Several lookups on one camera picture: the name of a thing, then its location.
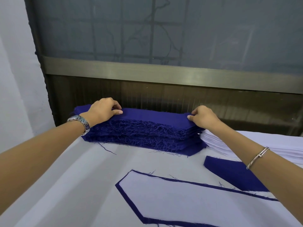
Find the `person's left hand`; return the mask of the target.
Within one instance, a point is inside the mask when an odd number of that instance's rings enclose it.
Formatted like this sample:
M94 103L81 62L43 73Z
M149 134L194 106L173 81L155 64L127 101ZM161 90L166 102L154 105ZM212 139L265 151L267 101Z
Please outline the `person's left hand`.
M82 113L81 116L88 121L90 127L93 127L112 118L112 110L122 110L122 107L116 100L112 99L111 97L102 98L94 102L89 110L85 113Z

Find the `person's right hand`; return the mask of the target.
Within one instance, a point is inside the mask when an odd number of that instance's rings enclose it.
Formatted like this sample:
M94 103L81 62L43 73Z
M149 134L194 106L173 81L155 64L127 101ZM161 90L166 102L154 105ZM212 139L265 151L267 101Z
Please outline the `person's right hand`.
M197 116L195 125L210 131L223 124L215 113L204 105L195 108L190 115Z

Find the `blue fabric sheet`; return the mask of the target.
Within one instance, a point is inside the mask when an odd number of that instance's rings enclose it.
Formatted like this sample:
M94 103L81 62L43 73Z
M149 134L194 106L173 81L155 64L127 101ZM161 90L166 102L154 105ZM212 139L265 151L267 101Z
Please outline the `blue fabric sheet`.
M113 116L108 122L151 122L176 129L203 130L187 118L189 113L179 114L132 108L124 108L122 111L123 114Z

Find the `person's left forearm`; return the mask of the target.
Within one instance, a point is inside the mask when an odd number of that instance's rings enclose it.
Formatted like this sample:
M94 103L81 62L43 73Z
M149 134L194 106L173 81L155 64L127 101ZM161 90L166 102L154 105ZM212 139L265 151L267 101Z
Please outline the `person's left forearm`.
M81 121L66 122L1 153L0 215L84 132Z

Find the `person's right forearm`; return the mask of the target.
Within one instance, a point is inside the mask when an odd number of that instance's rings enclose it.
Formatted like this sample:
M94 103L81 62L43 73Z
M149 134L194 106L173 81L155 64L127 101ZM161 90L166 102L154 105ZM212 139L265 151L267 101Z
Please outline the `person's right forearm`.
M303 168L224 123L210 132L220 138L303 225Z

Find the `stack of blue cloth pieces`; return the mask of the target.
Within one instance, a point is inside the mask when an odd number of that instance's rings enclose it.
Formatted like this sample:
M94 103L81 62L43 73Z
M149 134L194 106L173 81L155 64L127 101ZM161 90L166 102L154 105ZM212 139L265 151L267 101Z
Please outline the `stack of blue cloth pieces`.
M82 136L91 143L115 143L192 156L207 147L203 130L176 129L151 122L103 122Z

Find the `dark ribbed window panel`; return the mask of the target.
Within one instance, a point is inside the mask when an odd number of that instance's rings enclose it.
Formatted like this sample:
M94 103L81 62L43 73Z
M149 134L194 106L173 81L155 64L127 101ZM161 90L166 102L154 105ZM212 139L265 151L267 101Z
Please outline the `dark ribbed window panel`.
M111 97L122 108L180 114L205 105L235 130L303 134L303 95L49 74L45 81L56 125L76 106Z

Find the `silver metal wristwatch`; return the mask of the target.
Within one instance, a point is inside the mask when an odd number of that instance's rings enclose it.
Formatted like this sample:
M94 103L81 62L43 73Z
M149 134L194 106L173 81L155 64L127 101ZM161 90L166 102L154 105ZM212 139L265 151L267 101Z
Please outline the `silver metal wristwatch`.
M81 134L81 136L85 136L90 131L90 125L84 117L80 115L74 115L68 118L66 122L74 122L74 121L78 121L84 126L85 131L84 133Z

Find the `small blue fabric cutout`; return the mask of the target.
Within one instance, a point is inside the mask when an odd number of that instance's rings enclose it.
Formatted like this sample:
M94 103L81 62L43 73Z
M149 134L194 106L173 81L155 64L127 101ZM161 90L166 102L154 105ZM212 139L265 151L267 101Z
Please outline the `small blue fabric cutout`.
M269 192L243 162L206 156L204 167L241 191Z

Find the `white table cover cloth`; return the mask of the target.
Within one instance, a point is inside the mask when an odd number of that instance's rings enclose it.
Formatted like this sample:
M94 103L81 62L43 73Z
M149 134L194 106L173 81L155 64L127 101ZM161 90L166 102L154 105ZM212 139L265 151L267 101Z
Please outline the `white table cover cloth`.
M271 192L241 191L185 156L78 138L0 227L303 227Z

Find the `grey window mesh screen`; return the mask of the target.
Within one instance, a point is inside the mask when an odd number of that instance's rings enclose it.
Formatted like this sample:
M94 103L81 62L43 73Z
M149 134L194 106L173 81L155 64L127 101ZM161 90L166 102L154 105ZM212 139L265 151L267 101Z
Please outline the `grey window mesh screen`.
M303 74L303 0L32 0L48 57Z

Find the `stack of white cloth pieces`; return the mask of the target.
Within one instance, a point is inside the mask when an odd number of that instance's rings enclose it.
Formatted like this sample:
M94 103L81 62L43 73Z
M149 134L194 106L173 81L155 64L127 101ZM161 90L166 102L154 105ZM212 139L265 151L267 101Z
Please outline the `stack of white cloth pieces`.
M238 131L238 133L263 147L269 147L272 152L275 152L286 160L303 166L303 137L249 131ZM204 130L200 137L214 151L224 156L236 157L231 149L210 131Z

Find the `metal window frame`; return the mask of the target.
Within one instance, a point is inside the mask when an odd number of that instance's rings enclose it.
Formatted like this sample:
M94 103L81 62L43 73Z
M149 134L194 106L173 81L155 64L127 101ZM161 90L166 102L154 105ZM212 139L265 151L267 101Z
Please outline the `metal window frame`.
M88 61L45 56L33 1L24 1L36 47L35 54L41 64L44 78L49 74L303 95L303 74Z

